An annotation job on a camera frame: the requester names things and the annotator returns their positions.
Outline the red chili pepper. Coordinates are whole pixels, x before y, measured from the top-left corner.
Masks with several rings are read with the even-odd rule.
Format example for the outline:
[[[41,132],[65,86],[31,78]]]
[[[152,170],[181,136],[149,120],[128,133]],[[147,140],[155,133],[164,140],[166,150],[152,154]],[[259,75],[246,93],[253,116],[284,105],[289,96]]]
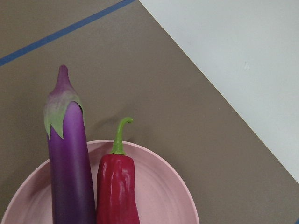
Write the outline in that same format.
[[[130,117],[123,118],[117,128],[110,153],[102,156],[97,173],[98,224],[139,224],[135,202],[135,163],[126,156],[122,133]]]

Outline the purple eggplant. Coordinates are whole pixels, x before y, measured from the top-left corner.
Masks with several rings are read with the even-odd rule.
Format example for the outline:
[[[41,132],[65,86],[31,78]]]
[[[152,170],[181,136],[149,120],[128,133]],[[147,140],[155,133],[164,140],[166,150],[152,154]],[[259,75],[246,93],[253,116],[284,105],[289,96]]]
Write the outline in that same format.
[[[50,160],[53,223],[94,224],[95,200],[83,106],[65,65],[59,67],[56,85],[47,97],[44,125]]]

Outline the pink plate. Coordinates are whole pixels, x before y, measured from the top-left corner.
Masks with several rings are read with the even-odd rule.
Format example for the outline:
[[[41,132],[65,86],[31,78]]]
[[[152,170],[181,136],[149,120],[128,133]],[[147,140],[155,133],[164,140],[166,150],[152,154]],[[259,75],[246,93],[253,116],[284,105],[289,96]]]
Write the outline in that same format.
[[[198,224],[191,193],[176,170],[140,145],[123,142],[135,162],[135,200],[142,224]],[[52,204],[50,163],[42,163],[18,188],[3,224],[50,224]]]

